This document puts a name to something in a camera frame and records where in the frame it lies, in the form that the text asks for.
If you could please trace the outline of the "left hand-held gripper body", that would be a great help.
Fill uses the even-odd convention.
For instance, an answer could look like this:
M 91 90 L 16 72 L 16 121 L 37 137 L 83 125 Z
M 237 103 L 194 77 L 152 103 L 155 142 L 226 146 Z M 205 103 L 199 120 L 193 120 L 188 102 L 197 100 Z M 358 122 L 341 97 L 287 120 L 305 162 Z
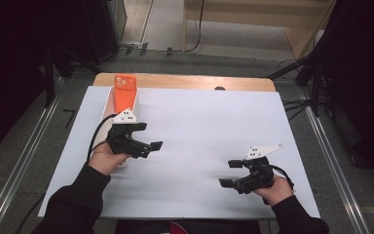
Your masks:
M 149 144 L 132 137 L 131 124 L 136 124 L 137 118 L 131 109 L 117 114 L 111 114 L 107 122 L 111 125 L 107 132 L 106 142 L 114 154 L 126 153 L 132 158 L 146 158 L 150 151 Z

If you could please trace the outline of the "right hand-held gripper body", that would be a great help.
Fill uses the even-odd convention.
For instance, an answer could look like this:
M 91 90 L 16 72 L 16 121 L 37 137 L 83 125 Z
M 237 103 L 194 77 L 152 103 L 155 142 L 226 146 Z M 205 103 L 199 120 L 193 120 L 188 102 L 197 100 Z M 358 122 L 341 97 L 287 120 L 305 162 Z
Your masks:
M 282 149 L 281 144 L 251 146 L 242 159 L 243 166 L 249 170 L 249 175 L 234 180 L 234 189 L 240 194 L 248 194 L 259 188 L 271 187 L 274 184 L 274 173 L 267 156 L 280 149 Z

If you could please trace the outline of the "orange phone case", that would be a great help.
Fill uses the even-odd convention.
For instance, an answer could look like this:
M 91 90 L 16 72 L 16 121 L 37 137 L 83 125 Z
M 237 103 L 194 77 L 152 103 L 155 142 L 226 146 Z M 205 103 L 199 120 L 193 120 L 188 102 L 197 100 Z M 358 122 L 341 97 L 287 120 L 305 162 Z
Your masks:
M 137 94 L 136 77 L 131 74 L 116 74 L 114 79 L 114 107 L 117 113 L 133 109 Z

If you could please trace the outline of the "white rectangular plastic bin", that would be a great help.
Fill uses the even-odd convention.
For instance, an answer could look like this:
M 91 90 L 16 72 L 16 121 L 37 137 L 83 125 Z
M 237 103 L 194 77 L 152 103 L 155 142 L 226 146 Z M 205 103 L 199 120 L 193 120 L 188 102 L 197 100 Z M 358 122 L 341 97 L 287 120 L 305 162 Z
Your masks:
M 94 140 L 91 143 L 91 152 L 94 152 L 94 150 L 106 142 L 106 137 L 107 137 L 107 132 L 110 130 L 111 125 L 107 122 L 109 119 L 109 116 L 111 114 L 117 114 L 115 111 L 114 107 L 115 101 L 114 101 L 114 86 L 110 89 L 109 95 L 107 98 L 107 101 L 104 106 L 104 111 L 102 114 L 102 119 L 99 125 L 97 126 L 95 133 L 94 133 Z M 132 112 L 137 115 L 137 105 L 138 105 L 138 100 L 137 100 L 137 94 L 135 98 L 135 104 L 133 106 Z

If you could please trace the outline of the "person's right hand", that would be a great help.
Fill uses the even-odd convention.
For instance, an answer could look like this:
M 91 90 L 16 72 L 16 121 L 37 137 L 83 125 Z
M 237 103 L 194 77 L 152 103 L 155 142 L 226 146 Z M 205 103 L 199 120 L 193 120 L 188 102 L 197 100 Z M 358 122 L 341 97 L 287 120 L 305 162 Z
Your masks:
M 269 188 L 259 188 L 254 193 L 261 196 L 270 206 L 275 206 L 293 195 L 293 190 L 287 180 L 274 175 L 274 184 Z

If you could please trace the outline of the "person's left hand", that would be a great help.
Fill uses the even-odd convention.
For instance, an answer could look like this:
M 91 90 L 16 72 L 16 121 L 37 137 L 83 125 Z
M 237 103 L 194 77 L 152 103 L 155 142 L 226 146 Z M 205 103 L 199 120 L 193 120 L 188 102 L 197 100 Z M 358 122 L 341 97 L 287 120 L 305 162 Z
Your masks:
M 107 142 L 98 146 L 89 161 L 89 166 L 105 176 L 110 176 L 118 166 L 130 158 L 129 154 L 114 154 Z

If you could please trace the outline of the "white table mat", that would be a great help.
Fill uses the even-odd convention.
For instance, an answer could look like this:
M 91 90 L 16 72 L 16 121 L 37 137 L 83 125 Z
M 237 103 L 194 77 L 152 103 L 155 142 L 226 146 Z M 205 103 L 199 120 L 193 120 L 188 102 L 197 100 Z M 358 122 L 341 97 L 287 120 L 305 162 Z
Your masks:
M 137 100 L 137 119 L 147 127 L 134 138 L 163 146 L 113 173 L 102 216 L 271 219 L 259 196 L 219 181 L 247 176 L 247 169 L 232 169 L 229 161 L 272 145 L 278 151 L 269 162 L 287 172 L 309 215 L 319 215 L 278 93 L 141 88 Z

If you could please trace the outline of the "person's dark trousers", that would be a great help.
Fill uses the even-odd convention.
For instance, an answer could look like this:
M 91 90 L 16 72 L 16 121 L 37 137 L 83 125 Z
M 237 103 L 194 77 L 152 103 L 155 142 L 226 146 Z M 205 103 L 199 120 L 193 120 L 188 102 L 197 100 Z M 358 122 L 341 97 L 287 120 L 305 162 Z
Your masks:
M 230 220 L 123 220 L 117 221 L 115 234 L 169 234 L 171 221 L 188 234 L 261 234 L 257 221 Z

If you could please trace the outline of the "wooden table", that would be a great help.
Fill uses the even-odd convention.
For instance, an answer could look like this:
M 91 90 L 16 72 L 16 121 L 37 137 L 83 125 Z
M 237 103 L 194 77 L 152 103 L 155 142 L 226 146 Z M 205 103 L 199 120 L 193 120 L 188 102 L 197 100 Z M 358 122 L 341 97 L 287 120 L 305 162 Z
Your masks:
M 274 82 L 268 78 L 221 77 L 205 75 L 176 75 L 134 73 L 139 88 L 200 89 L 226 91 L 274 92 Z

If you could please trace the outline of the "red and white shoe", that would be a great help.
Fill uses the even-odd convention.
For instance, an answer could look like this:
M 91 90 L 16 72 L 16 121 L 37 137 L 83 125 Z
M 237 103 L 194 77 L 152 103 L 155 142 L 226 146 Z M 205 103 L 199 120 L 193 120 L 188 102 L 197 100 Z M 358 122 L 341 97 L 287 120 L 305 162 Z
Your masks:
M 169 234 L 188 234 L 188 232 L 177 222 L 169 223 Z

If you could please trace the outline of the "black metal stand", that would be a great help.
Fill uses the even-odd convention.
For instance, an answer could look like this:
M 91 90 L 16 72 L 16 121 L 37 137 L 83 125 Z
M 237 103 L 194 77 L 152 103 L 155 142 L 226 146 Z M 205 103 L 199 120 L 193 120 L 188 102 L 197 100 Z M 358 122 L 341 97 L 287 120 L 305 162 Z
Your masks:
M 54 101 L 56 96 L 55 81 L 54 81 L 54 68 L 57 69 L 61 76 L 70 77 L 73 73 L 70 61 L 74 60 L 79 64 L 91 70 L 94 74 L 101 73 L 102 70 L 89 60 L 80 57 L 71 50 L 65 47 L 48 45 L 46 46 L 44 54 L 44 67 L 45 67 L 45 84 L 46 84 L 46 104 L 49 107 Z

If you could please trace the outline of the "black tripod stand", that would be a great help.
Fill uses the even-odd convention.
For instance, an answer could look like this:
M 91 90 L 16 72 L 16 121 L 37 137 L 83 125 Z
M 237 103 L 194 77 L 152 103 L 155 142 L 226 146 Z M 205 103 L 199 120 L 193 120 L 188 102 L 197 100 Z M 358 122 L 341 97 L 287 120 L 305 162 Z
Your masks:
M 324 98 L 320 97 L 320 94 L 326 94 L 326 91 L 323 87 L 323 66 L 318 60 L 314 60 L 310 56 L 305 56 L 268 75 L 267 78 L 275 80 L 290 71 L 296 70 L 297 68 L 301 68 L 297 77 L 295 78 L 295 82 L 298 87 L 304 87 L 309 82 L 312 82 L 311 95 L 308 99 L 303 100 L 303 103 L 306 106 L 309 106 L 314 115 L 318 117 L 318 107 L 321 104 L 328 107 L 328 96 L 325 96 Z

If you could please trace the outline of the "dark cabinet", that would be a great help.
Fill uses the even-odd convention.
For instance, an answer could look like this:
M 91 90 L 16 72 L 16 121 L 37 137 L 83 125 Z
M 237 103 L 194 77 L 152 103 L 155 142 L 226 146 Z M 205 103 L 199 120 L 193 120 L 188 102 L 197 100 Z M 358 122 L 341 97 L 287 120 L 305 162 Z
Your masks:
M 89 59 L 101 63 L 118 53 L 127 23 L 124 0 L 83 0 L 90 33 Z

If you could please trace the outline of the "black curtain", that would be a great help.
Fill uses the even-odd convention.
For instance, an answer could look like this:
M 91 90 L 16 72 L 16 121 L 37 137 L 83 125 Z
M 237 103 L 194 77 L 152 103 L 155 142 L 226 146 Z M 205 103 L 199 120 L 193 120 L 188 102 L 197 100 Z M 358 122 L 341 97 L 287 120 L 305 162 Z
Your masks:
M 46 54 L 59 73 L 72 67 L 58 49 L 80 0 L 0 0 L 0 143 L 29 105 L 50 88 Z
M 374 0 L 336 0 L 319 59 L 355 162 L 374 168 Z

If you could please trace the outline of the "light wooden shelf unit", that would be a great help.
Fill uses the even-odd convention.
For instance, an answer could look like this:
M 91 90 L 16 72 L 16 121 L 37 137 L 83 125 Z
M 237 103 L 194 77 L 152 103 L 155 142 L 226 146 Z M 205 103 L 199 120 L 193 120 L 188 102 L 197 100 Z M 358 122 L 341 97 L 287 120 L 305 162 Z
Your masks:
M 227 22 L 282 27 L 296 59 L 308 53 L 325 28 L 337 0 L 183 0 L 183 46 L 187 21 Z

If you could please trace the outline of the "metal floor rail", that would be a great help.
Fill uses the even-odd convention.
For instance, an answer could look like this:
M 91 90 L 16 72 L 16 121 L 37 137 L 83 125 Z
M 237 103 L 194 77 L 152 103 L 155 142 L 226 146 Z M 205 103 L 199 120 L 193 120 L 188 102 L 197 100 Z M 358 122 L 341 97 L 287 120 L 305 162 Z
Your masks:
M 306 107 L 306 112 L 355 234 L 371 234 L 353 190 L 348 184 L 336 154 L 325 133 L 320 118 L 316 116 L 311 104 Z
M 60 95 L 56 95 L 50 105 L 43 110 L 38 123 L 36 124 L 19 156 L 19 159 L 17 160 L 17 163 L 15 164 L 9 178 L 0 191 L 0 223 L 16 194 L 20 182 L 28 168 L 30 161 L 33 158 L 41 138 L 54 115 L 59 103 L 59 99 Z

